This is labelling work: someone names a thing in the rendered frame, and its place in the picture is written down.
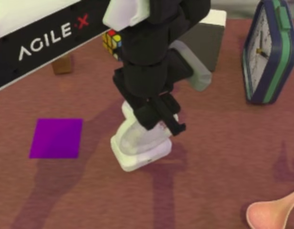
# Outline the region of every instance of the orange object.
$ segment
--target orange object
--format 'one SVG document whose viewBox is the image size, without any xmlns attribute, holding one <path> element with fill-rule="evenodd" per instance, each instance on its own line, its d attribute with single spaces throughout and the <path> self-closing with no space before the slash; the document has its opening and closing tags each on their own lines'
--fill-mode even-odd
<svg viewBox="0 0 294 229">
<path fill-rule="evenodd" d="M 294 192 L 273 201 L 256 202 L 246 211 L 246 220 L 251 229 L 285 229 L 294 208 Z"/>
<path fill-rule="evenodd" d="M 71 55 L 66 54 L 51 63 L 53 71 L 56 75 L 67 74 L 72 72 Z"/>
</svg>

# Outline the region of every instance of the gray box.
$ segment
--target gray box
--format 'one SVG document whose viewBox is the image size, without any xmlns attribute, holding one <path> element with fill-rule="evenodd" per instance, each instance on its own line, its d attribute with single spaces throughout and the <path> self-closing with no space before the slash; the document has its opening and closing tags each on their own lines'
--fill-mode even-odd
<svg viewBox="0 0 294 229">
<path fill-rule="evenodd" d="M 211 72 L 215 70 L 218 62 L 226 18 L 225 11 L 210 10 L 202 21 L 179 38 Z"/>
</svg>

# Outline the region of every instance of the purple mat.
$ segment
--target purple mat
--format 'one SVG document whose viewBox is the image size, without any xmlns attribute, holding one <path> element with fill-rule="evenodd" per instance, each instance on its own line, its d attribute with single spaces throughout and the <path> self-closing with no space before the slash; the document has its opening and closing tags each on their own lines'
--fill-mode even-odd
<svg viewBox="0 0 294 229">
<path fill-rule="evenodd" d="M 38 119 L 29 158 L 78 158 L 82 119 Z"/>
</svg>

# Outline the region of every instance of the colorful cube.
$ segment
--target colorful cube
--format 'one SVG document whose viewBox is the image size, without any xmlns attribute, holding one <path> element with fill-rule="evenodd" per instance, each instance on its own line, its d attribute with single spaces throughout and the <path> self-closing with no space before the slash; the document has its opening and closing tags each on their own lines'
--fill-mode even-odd
<svg viewBox="0 0 294 229">
<path fill-rule="evenodd" d="M 114 30 L 109 30 L 102 35 L 104 48 L 118 61 L 121 61 L 118 50 L 122 46 L 121 36 Z"/>
</svg>

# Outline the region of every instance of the alarm clock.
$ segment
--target alarm clock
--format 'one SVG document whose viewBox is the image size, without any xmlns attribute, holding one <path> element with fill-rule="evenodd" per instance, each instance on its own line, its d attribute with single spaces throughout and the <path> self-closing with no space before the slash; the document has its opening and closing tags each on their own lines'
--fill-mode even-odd
<svg viewBox="0 0 294 229">
<path fill-rule="evenodd" d="M 247 101 L 274 103 L 293 67 L 294 25 L 288 3 L 261 0 L 242 54 Z"/>
</svg>

